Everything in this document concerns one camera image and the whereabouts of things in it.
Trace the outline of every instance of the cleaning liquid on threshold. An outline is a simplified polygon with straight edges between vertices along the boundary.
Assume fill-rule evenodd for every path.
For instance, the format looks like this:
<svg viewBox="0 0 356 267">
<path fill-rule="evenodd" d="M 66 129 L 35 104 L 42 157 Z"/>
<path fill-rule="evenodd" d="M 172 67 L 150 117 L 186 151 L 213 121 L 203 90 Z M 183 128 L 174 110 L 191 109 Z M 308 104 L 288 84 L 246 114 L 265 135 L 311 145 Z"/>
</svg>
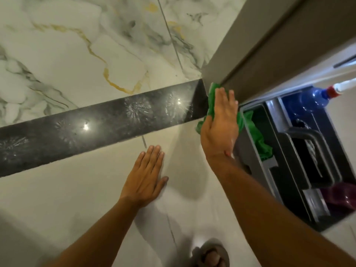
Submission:
<svg viewBox="0 0 356 267">
<path fill-rule="evenodd" d="M 286 96 L 282 100 L 290 119 L 295 120 L 304 114 L 326 107 L 330 99 L 355 86 L 356 78 L 336 83 L 326 89 L 308 88 L 302 92 Z"/>
</svg>

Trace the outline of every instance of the green cleaning rag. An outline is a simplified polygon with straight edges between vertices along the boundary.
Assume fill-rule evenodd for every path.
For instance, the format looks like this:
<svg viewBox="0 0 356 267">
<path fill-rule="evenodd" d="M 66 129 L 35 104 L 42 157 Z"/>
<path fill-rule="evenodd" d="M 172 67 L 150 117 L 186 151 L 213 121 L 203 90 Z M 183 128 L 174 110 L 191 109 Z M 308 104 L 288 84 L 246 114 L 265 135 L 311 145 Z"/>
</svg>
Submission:
<svg viewBox="0 0 356 267">
<path fill-rule="evenodd" d="M 208 96 L 209 109 L 207 110 L 207 115 L 211 115 L 213 119 L 214 119 L 214 115 L 215 115 L 214 104 L 215 104 L 215 89 L 216 88 L 220 88 L 220 85 L 218 85 L 217 83 L 213 83 L 211 85 L 211 88 L 209 91 L 209 96 Z M 273 156 L 272 147 L 265 144 L 263 135 L 261 134 L 260 130 L 257 129 L 254 122 L 252 121 L 252 115 L 253 115 L 253 110 L 247 111 L 243 114 L 243 116 L 245 117 L 247 128 L 250 131 L 250 134 L 252 136 L 253 142 L 255 143 L 258 154 L 260 155 L 261 160 L 264 161 L 264 160 Z M 202 124 L 204 123 L 205 119 L 206 119 L 206 116 L 204 117 L 203 121 L 198 122 L 198 125 L 195 128 L 195 130 L 199 134 L 200 134 L 200 131 L 202 129 Z M 237 123 L 238 123 L 238 131 L 240 133 L 244 127 L 244 122 L 243 122 L 240 112 L 238 112 Z"/>
</svg>

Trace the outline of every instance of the dark marble strip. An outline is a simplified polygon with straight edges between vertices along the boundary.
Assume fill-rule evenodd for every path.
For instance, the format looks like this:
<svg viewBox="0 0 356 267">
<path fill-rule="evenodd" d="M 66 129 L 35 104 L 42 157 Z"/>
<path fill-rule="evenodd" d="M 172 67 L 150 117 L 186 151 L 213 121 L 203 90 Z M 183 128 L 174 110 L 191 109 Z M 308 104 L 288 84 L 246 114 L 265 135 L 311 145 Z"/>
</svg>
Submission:
<svg viewBox="0 0 356 267">
<path fill-rule="evenodd" d="M 206 115 L 202 80 L 0 128 L 0 177 Z"/>
</svg>

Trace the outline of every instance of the person's left arm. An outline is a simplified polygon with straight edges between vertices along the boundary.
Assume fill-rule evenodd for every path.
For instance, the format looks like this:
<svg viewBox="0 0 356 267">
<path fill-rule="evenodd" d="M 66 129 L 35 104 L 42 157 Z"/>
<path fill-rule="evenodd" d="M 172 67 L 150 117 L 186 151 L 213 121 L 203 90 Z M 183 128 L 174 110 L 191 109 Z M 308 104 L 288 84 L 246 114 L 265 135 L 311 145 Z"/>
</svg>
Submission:
<svg viewBox="0 0 356 267">
<path fill-rule="evenodd" d="M 47 267 L 109 267 L 138 210 L 158 197 L 168 181 L 157 182 L 164 153 L 159 146 L 141 152 L 127 177 L 118 202 L 82 237 Z"/>
</svg>

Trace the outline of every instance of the forearm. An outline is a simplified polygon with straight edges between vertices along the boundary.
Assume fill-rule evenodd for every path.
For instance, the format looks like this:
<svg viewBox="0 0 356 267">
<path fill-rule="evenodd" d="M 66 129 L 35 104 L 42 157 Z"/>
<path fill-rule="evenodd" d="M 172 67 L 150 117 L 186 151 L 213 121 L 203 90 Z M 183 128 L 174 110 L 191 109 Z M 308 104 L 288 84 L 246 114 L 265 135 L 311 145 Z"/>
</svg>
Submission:
<svg viewBox="0 0 356 267">
<path fill-rule="evenodd" d="M 49 266 L 111 266 L 137 211 L 131 201 L 120 199 Z"/>
<path fill-rule="evenodd" d="M 209 164 L 262 266 L 356 266 L 356 262 L 278 203 L 231 158 Z"/>
</svg>

